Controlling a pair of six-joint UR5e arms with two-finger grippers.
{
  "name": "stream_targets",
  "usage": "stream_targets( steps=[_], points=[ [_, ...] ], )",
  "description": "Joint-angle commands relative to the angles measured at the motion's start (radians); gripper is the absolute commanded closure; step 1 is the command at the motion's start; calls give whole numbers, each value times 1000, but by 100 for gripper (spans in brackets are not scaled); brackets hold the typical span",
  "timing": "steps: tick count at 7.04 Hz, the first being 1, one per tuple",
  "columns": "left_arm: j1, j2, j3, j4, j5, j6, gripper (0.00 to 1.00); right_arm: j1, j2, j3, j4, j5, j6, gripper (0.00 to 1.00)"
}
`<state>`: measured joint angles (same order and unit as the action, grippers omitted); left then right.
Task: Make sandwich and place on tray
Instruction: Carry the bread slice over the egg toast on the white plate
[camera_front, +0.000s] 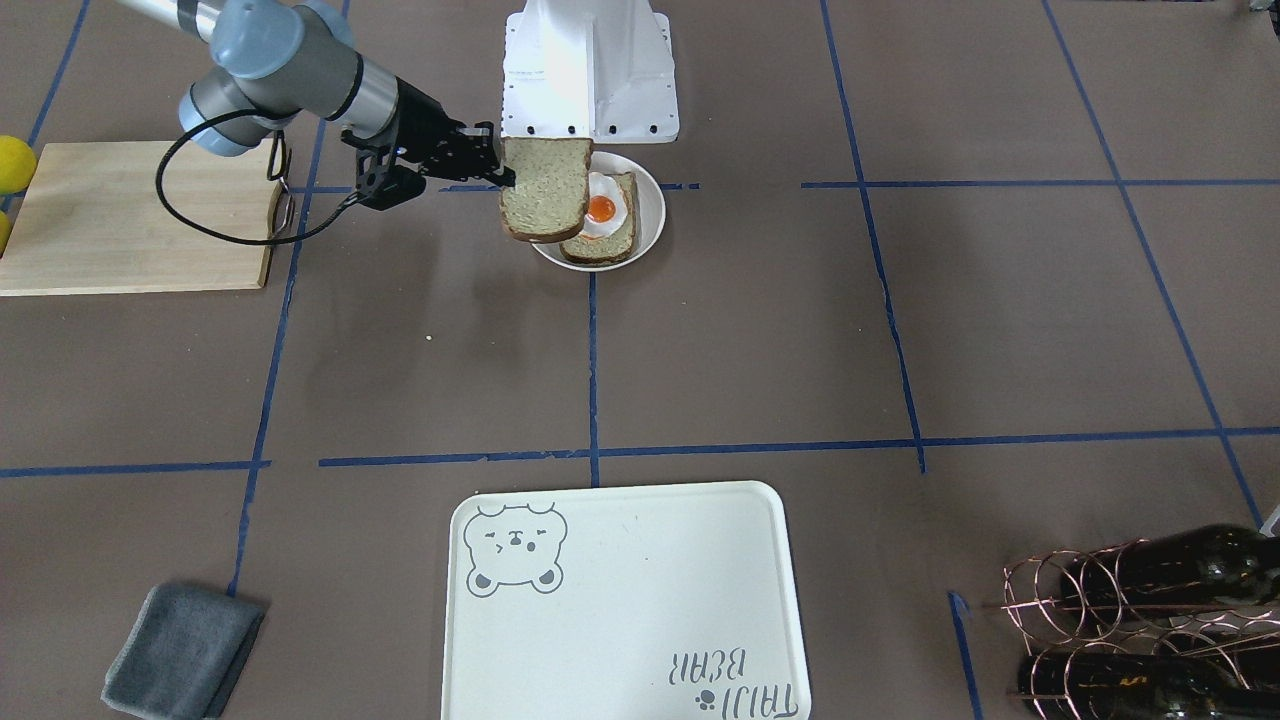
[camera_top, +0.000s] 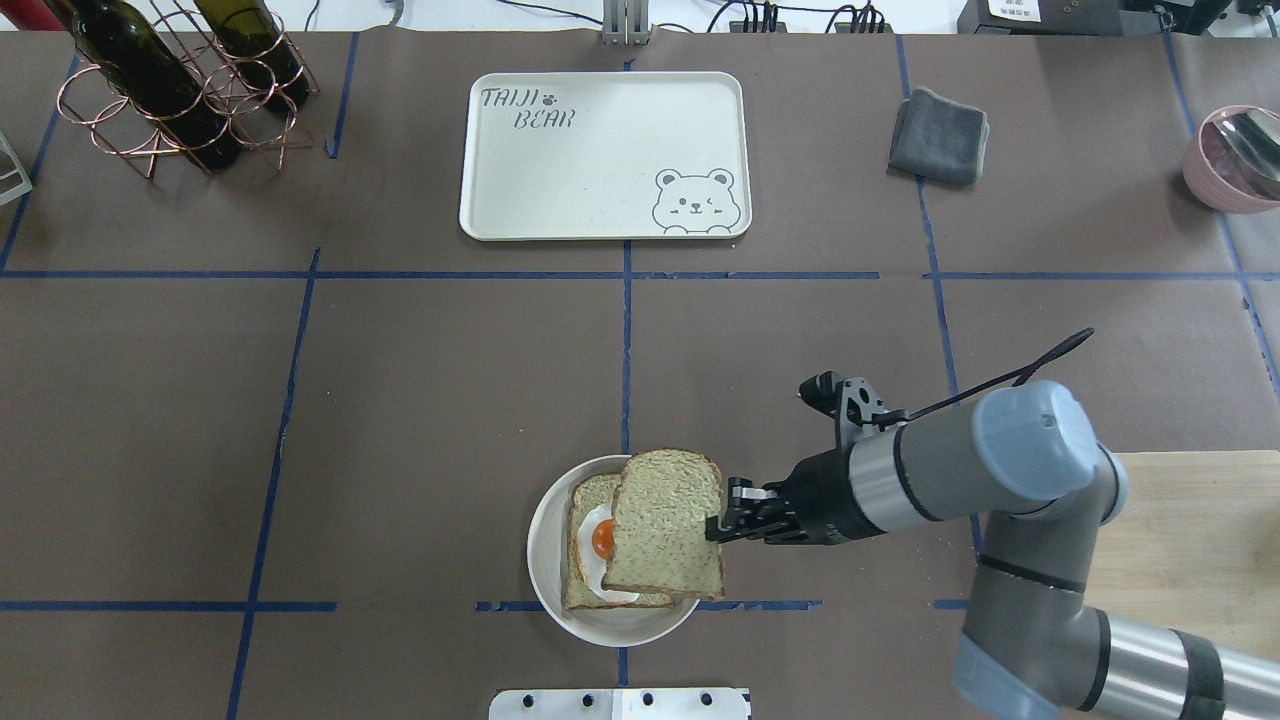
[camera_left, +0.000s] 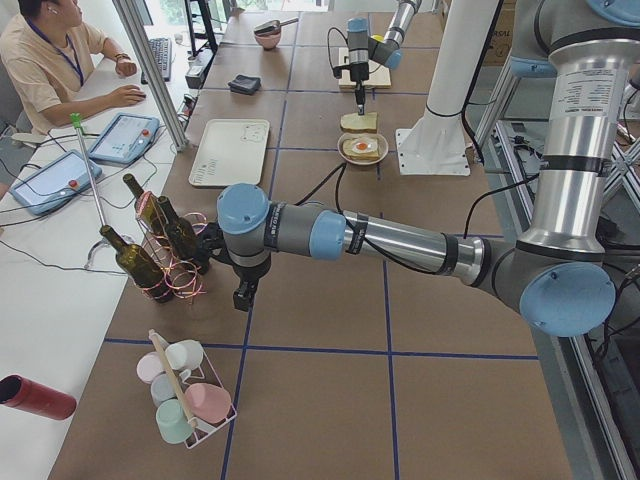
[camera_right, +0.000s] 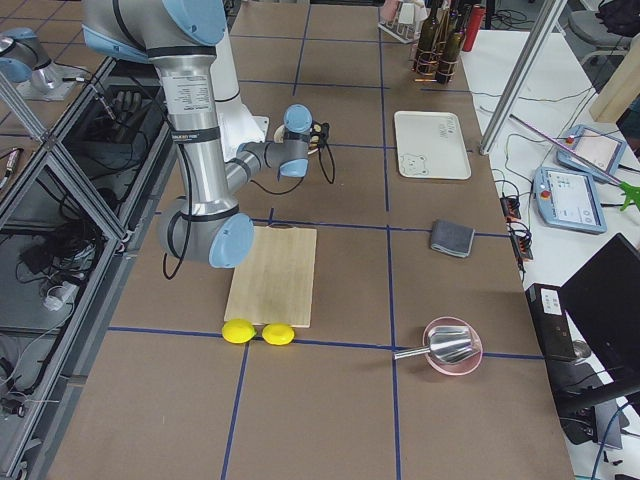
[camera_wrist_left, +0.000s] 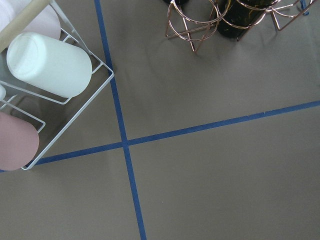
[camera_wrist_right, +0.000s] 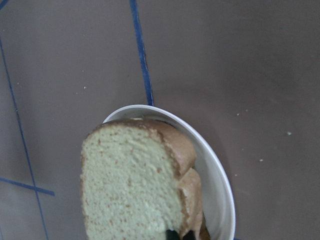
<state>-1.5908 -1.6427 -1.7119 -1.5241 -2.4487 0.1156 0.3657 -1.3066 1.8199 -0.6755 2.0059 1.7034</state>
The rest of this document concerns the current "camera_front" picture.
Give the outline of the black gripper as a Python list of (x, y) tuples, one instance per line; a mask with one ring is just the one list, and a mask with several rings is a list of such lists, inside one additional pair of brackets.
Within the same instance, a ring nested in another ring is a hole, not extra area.
[(466, 126), (404, 79), (397, 82), (396, 109), (381, 141), (380, 163), (416, 165), (429, 177), (484, 181), (500, 188), (516, 184), (515, 170), (497, 160), (495, 127), (483, 120)]

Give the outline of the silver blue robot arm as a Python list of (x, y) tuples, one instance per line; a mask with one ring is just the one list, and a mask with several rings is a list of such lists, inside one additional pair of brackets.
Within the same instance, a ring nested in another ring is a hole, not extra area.
[(370, 192), (398, 161), (440, 179), (515, 184), (492, 123), (453, 119), (367, 59), (346, 17), (326, 3), (132, 1), (129, 9), (207, 47), (212, 68), (180, 99), (178, 117), (211, 154), (244, 154), (308, 113), (340, 127), (360, 161), (375, 161), (361, 174)]

